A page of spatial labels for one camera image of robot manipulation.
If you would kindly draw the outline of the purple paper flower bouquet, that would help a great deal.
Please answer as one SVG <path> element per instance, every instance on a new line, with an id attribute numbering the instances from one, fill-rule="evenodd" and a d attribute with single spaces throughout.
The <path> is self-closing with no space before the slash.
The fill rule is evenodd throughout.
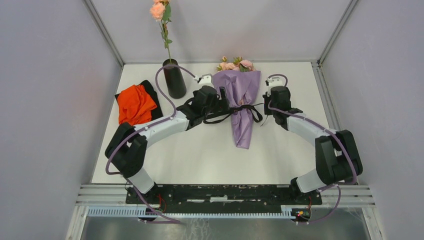
<path id="1" fill-rule="evenodd" d="M 212 84 L 219 91 L 224 87 L 231 108 L 254 105 L 261 83 L 261 71 L 242 57 L 230 61 L 223 56 L 212 76 Z M 243 110 L 230 116 L 232 137 L 237 148 L 249 149 L 253 134 L 252 114 Z"/>

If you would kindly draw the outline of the black ribbon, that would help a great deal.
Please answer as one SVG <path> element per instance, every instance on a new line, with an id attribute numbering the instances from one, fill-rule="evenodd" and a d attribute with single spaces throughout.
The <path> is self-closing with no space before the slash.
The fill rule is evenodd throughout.
<path id="1" fill-rule="evenodd" d="M 248 113 L 252 114 L 252 119 L 255 123 L 260 123 L 263 121 L 263 115 L 257 110 L 256 106 L 264 105 L 264 103 L 258 103 L 254 105 L 245 104 L 239 107 L 231 107 L 229 113 L 221 114 L 219 113 L 219 103 L 217 106 L 207 115 L 207 117 L 203 120 L 202 124 L 214 125 L 223 122 L 229 117 L 235 116 L 236 113 L 241 113 L 246 110 Z M 187 129 L 191 129 L 196 126 L 188 126 Z"/>

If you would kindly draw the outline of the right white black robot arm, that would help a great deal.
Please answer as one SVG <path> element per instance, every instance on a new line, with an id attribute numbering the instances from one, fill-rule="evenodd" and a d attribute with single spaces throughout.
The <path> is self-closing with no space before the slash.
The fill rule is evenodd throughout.
<path id="1" fill-rule="evenodd" d="M 272 115 L 277 125 L 303 138 L 315 149 L 314 169 L 290 182 L 292 188 L 288 196 L 293 203 L 302 204 L 312 191 L 357 183 L 363 165 L 349 130 L 326 128 L 292 107 L 291 93 L 286 86 L 271 87 L 263 98 L 265 113 Z"/>

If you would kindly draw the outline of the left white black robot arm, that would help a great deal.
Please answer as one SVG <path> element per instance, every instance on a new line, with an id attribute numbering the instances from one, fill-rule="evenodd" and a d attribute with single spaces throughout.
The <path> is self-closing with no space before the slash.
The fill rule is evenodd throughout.
<path id="1" fill-rule="evenodd" d="M 193 92 L 193 97 L 176 108 L 174 113 L 146 124 L 119 125 L 105 150 L 107 165 L 113 164 L 118 174 L 123 176 L 145 204 L 157 198 L 155 181 L 144 168 L 146 151 L 153 144 L 177 133 L 188 131 L 207 119 L 221 116 L 229 110 L 224 87 L 215 89 L 202 86 Z"/>

